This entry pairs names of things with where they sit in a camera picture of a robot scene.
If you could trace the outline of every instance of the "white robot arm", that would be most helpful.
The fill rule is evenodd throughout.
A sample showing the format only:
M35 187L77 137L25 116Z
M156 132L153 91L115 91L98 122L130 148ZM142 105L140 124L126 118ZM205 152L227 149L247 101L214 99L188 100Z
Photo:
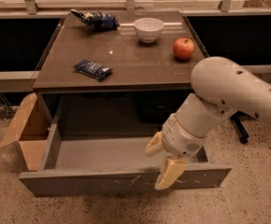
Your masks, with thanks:
M193 156L206 142L207 132L237 110L271 126L271 84L239 64L222 57L206 58L194 67L191 83L195 93L171 114L162 131L154 135L146 155L165 149L178 161ZM162 179L165 180L164 174L159 176L156 189L172 184L161 186Z

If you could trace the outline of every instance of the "white bowl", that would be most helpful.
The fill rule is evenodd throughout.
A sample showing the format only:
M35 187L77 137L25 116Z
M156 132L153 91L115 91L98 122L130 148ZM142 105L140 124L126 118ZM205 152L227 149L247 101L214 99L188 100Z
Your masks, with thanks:
M146 43L155 41L162 33L164 23L154 18L138 19L134 22L136 35Z

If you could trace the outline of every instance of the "speckled floor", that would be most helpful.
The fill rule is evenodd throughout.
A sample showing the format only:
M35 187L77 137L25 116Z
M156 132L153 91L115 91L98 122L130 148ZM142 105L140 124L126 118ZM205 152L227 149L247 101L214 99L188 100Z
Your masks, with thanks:
M10 119L0 112L0 141ZM1 223L271 223L271 129L243 120L249 144L230 120L209 133L212 159L233 170L218 189L36 198L18 179L15 147L0 150Z

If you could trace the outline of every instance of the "drawer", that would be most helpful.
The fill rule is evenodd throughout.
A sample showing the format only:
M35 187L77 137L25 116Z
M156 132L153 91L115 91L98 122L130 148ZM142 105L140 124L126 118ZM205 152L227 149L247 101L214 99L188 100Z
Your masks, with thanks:
M153 191L169 153L144 149L161 129L142 121L132 92L62 94L39 168L20 180L35 196ZM231 166L209 157L205 146L170 189L219 187Z

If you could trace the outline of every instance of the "red apple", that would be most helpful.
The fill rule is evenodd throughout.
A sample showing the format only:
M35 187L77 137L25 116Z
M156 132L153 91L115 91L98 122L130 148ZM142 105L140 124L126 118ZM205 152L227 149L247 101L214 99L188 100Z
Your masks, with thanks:
M178 38L173 45L173 52L177 58L182 60L189 59L194 52L194 43L190 38Z

